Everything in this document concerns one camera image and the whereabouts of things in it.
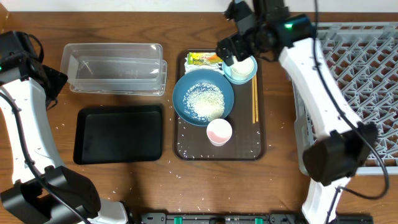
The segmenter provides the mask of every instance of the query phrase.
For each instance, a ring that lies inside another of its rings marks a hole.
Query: yellow wrapper
[[[189,65],[211,65],[221,63],[223,60],[216,53],[192,53],[188,54]]]

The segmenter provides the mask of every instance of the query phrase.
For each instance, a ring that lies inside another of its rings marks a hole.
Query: table
[[[322,22],[398,21],[398,14],[321,14]],[[159,12],[12,12],[4,30],[34,34],[43,44],[44,64],[59,69],[69,43],[159,43],[169,65],[167,89],[161,97],[78,94],[65,85],[59,104],[48,111],[58,151],[66,165],[90,178],[99,195],[125,200],[138,212],[250,213],[299,211],[310,179],[299,171],[295,145],[292,84],[278,63],[262,62],[266,155],[257,162],[185,162],[172,150],[174,109],[172,90],[177,56],[185,49],[215,48],[217,40],[235,31],[220,13]],[[135,105],[161,102],[164,148],[160,160],[130,164],[78,166],[73,162],[77,113],[93,105]],[[4,120],[0,119],[0,190],[12,187],[12,155]],[[376,223],[398,219],[398,177],[391,177],[388,196],[376,202],[344,193],[338,212],[370,213]],[[355,177],[350,188],[378,194],[382,177]],[[0,207],[3,223],[20,223]]]

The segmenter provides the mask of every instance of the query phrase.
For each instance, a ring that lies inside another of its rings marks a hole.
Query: green light
[[[291,28],[293,28],[293,24],[285,24],[285,28],[286,29],[291,29]]]

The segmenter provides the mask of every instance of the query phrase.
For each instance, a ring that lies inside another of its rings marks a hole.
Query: white plastic crate
[[[398,22],[322,23],[318,38],[331,73],[344,97],[365,123],[376,123],[376,150],[390,174],[398,174]],[[316,141],[312,122],[293,85],[294,123],[300,170],[302,154]],[[381,175],[371,154],[359,175]]]

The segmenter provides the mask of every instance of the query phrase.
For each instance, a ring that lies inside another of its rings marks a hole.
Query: blue plate
[[[224,113],[221,118],[227,117],[234,105],[234,91],[232,86],[225,77],[215,71],[199,69],[185,74],[174,87],[173,105],[177,114],[186,122],[196,126],[207,126],[209,121],[201,121],[193,118],[193,112],[187,108],[187,104],[183,102],[184,96],[189,90],[198,83],[209,83],[217,86],[224,95]]]
[[[243,81],[233,80],[232,77],[231,77],[231,68],[229,68],[227,66],[227,64],[225,64],[225,62],[223,62],[224,75],[232,84],[235,84],[235,85],[245,84],[256,75],[256,73],[257,73],[257,62],[256,62],[256,59],[253,56],[251,56],[250,58],[251,58],[251,60],[253,60],[254,68],[253,68],[253,71],[250,73],[248,79],[243,80]]]

